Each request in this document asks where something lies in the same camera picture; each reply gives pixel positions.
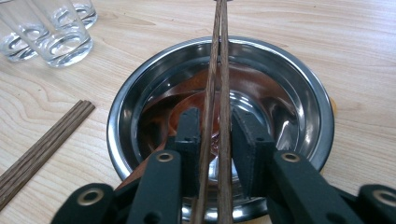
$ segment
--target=shot glass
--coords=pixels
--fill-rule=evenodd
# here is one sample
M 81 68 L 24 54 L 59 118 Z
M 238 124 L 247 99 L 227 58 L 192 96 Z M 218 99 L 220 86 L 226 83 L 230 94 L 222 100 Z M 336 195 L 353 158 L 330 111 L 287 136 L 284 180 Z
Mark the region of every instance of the shot glass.
M 37 55 L 2 21 L 0 21 L 0 52 L 12 62 L 24 61 Z
M 91 0 L 71 0 L 79 18 L 84 23 L 85 28 L 90 28 L 98 19 L 96 10 Z
M 69 0 L 12 0 L 0 3 L 1 19 L 49 66 L 82 60 L 92 40 Z

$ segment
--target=brown chopstick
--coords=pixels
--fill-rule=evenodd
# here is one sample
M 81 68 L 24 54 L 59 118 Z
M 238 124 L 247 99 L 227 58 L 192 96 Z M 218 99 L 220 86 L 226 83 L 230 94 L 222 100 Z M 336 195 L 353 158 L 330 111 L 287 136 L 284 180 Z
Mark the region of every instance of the brown chopstick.
M 233 181 L 231 173 L 230 69 L 228 60 L 227 0 L 221 5 L 221 89 L 219 118 L 218 223 L 233 223 Z
M 210 163 L 210 144 L 212 139 L 213 126 L 213 107 L 215 101 L 215 81 L 216 69 L 218 66 L 218 48 L 219 48 L 219 27 L 221 19 L 221 2 L 216 3 L 215 23 L 212 35 L 212 48 L 210 51 L 209 74 L 206 82 L 205 104 L 203 114 L 203 131 L 201 139 L 200 151 L 200 167 L 199 167 L 199 194 L 198 199 L 192 202 L 191 223 L 201 224 L 205 220 L 206 195 L 208 184 L 208 172 Z
M 94 109 L 91 102 L 78 101 L 0 176 L 0 211 Z

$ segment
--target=light wood tabletop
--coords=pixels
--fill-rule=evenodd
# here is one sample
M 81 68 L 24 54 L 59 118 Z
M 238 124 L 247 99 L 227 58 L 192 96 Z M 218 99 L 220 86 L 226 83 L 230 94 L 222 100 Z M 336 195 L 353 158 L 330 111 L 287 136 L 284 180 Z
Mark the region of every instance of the light wood tabletop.
M 144 61 L 177 43 L 211 36 L 210 0 L 92 0 L 93 49 L 51 68 L 39 57 L 0 57 L 0 174 L 78 100 L 96 109 L 17 196 L 0 223 L 49 223 L 66 198 L 89 183 L 120 183 L 106 145 L 111 104 Z M 318 76 L 337 104 L 332 152 L 322 171 L 357 194 L 364 184 L 396 188 L 396 2 L 234 0 L 229 33 L 290 52 Z M 267 223 L 268 217 L 249 223 Z

